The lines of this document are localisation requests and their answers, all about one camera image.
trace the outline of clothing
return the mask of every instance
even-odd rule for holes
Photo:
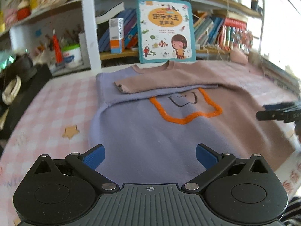
[[[140,70],[130,67],[113,73],[97,75],[99,108],[91,121],[89,146],[102,144],[105,160],[96,171],[122,186],[123,183],[178,183],[179,186],[205,171],[196,159],[196,147],[206,143],[219,153],[235,150],[206,118],[197,118],[182,126],[161,118],[149,98],[157,100],[177,117],[194,111],[187,106],[178,112],[169,96],[193,88],[164,88],[137,94],[123,94],[114,81],[137,76]],[[168,65],[147,69],[168,71]]]
[[[183,59],[184,58],[184,50],[183,49],[178,49],[177,51],[177,59]]]
[[[187,125],[200,117],[206,117],[208,123],[226,138],[241,157],[249,158],[253,153],[262,154],[273,170],[293,153],[294,148],[274,121],[256,120],[257,111],[263,109],[248,91],[220,77],[217,72],[206,67],[204,61],[167,64],[170,67],[168,71],[146,73],[116,81],[115,84],[123,93],[218,84],[219,87],[215,89],[194,89],[182,93],[181,97],[169,97],[180,108],[190,106],[194,109],[184,118],[173,116],[167,108],[160,105],[157,97],[150,98],[150,102],[167,122]]]
[[[286,226],[300,226],[301,225],[301,198],[295,196],[287,205],[281,221]]]

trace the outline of blue gripper pad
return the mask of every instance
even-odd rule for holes
[[[208,150],[204,149],[202,146],[198,145],[196,148],[197,160],[208,170],[216,163],[219,162],[218,158],[210,153]]]
[[[103,162],[105,154],[104,146],[95,146],[95,149],[93,149],[92,152],[82,154],[82,162],[95,170]]]

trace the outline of red object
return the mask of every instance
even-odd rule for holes
[[[226,18],[224,22],[225,26],[235,27],[238,29],[246,30],[246,22],[237,20],[237,19],[230,19]]]
[[[55,58],[56,58],[57,63],[63,62],[64,59],[63,59],[62,51],[60,48],[60,44],[58,42],[58,37],[55,34],[55,31],[53,31],[53,47],[55,50]]]
[[[136,44],[138,43],[138,35],[134,35],[133,38],[130,40],[130,42],[128,43],[128,45],[126,46],[126,48],[131,48],[136,46]]]
[[[18,20],[22,20],[22,19],[27,18],[30,14],[31,14],[30,8],[25,7],[25,8],[22,8],[17,11],[17,18],[18,18]]]

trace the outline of star sticker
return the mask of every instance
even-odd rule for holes
[[[20,224],[21,220],[20,220],[20,218],[15,218],[13,222],[14,222],[14,225],[17,226]]]
[[[77,130],[77,126],[69,126],[66,127],[65,133],[63,134],[63,138],[72,139],[74,135],[78,134],[79,130]]]

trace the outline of white shelf post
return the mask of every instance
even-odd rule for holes
[[[98,50],[98,41],[95,22],[95,4],[94,0],[82,0],[82,15],[84,20],[85,35],[87,40],[88,55],[90,59],[91,70],[101,68],[101,60]]]

